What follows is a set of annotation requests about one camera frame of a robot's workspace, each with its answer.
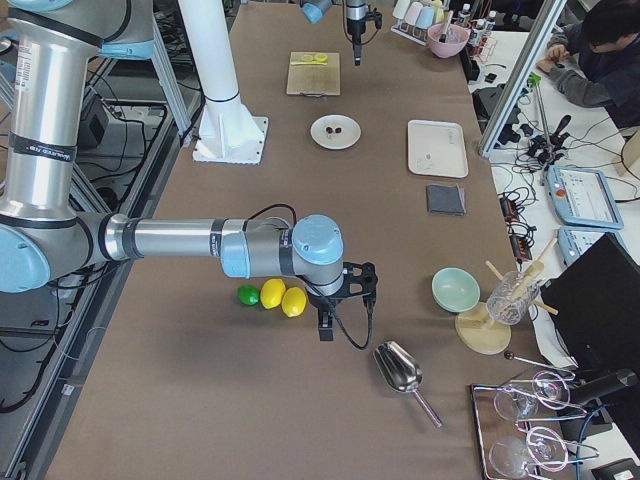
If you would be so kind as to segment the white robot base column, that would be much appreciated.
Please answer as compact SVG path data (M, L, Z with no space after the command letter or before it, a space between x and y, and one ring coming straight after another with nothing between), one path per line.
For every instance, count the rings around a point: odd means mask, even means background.
M183 0L179 8L205 97L193 159L259 164L268 119L242 102L222 3Z

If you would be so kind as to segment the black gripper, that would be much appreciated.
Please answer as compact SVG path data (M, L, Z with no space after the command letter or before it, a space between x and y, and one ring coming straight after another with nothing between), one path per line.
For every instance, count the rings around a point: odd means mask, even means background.
M369 4L345 4L347 37L352 43L354 65L360 66L362 61L362 36L366 32L368 22L372 22L376 30L382 27L382 13Z
M360 298L368 313L373 313L376 303L376 269L371 262L357 264L344 262L339 288L325 293L319 286L308 287L309 300L318 310L318 334L321 342L334 340L333 315L329 305L336 307L342 301Z

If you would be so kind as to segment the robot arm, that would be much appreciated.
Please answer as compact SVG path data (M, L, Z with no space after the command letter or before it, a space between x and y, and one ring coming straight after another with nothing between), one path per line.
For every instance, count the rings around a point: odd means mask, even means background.
M19 35L5 188L1 289L21 293L83 267L147 256L211 256L230 277L296 277L318 311L319 336L341 325L350 297L376 302L370 263L343 258L338 225L324 215L153 220L77 212L69 203L88 62L145 60L159 50L149 1L14 1Z
M337 1L299 1L301 11L310 24L317 24L322 20L334 4L337 4ZM340 4L342 7L344 34L352 47L354 65L358 67L361 65L363 47L373 40L377 32L382 28L383 15L367 1L346 0L340 1ZM368 40L364 40L363 36L369 23L373 24L375 31Z

